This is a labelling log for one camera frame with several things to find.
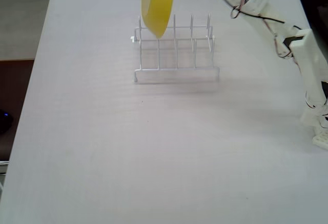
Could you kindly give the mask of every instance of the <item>white table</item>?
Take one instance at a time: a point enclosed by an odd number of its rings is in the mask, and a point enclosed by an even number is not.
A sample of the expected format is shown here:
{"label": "white table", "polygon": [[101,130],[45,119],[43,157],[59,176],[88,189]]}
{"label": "white table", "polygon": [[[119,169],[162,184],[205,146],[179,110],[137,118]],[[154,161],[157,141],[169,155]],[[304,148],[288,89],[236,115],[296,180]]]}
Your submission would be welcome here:
{"label": "white table", "polygon": [[[272,0],[307,27],[299,0]],[[133,83],[140,0],[50,0],[0,207],[5,224],[327,223],[328,153],[297,67],[223,1],[219,82]]]}

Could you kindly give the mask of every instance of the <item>white robotic arm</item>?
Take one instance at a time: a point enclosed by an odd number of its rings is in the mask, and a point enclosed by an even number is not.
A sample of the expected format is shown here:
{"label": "white robotic arm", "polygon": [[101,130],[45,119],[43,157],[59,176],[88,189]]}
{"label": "white robotic arm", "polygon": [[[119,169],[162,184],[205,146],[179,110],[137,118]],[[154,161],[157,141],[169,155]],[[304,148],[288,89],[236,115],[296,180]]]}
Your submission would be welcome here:
{"label": "white robotic arm", "polygon": [[232,18],[239,14],[258,32],[274,39],[280,58],[294,58],[301,72],[306,107],[302,122],[313,126],[313,143],[328,150],[328,64],[311,29],[290,25],[270,5],[269,0],[224,0],[232,7]]}

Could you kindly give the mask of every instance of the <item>dish rack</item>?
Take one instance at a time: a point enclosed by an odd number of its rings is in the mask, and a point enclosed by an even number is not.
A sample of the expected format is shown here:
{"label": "dish rack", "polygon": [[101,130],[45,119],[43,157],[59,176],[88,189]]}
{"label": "dish rack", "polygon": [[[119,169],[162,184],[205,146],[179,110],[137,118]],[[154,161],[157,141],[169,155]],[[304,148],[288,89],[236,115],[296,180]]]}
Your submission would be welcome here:
{"label": "dish rack", "polygon": [[[169,30],[173,29],[173,35],[167,36],[167,32]],[[182,36],[179,32],[181,30],[188,30],[187,36]],[[198,35],[195,35],[195,30],[199,31],[201,30],[201,35],[205,35],[205,37],[199,37]],[[145,32],[148,33],[148,38],[144,37]],[[134,81],[138,82],[137,73],[138,72],[156,72],[156,71],[188,71],[188,70],[213,70],[216,69],[217,73],[219,74],[219,68],[214,66],[214,48],[215,48],[215,37],[213,36],[213,26],[211,26],[211,16],[208,14],[207,16],[207,23],[206,25],[194,25],[194,16],[191,15],[190,17],[190,24],[188,26],[177,26],[176,25],[176,19],[175,15],[173,15],[173,26],[167,27],[167,31],[164,34],[164,36],[160,39],[155,38],[153,36],[149,29],[147,27],[142,27],[141,25],[141,18],[139,16],[138,20],[138,27],[134,29],[134,36],[131,37],[132,42],[139,43],[139,63],[140,67],[139,69],[136,69],[134,71]],[[206,66],[199,66],[197,63],[197,45],[199,43],[206,42],[206,48],[208,55],[206,56],[207,59],[207,65]],[[156,66],[152,67],[145,67],[144,61],[144,50],[145,44],[152,43],[153,47],[152,50],[156,50],[156,56],[153,54],[150,58],[156,58]],[[174,52],[172,56],[170,57],[170,60],[173,61],[173,65],[170,67],[163,67],[163,64],[165,63],[165,59],[163,57],[163,52],[169,48],[163,48],[162,45],[167,45],[168,43],[171,43],[171,48]],[[180,47],[182,44],[188,45],[187,47]],[[190,66],[182,66],[180,64],[180,55],[183,55],[186,51],[191,52],[190,56],[188,58],[191,62]]]}

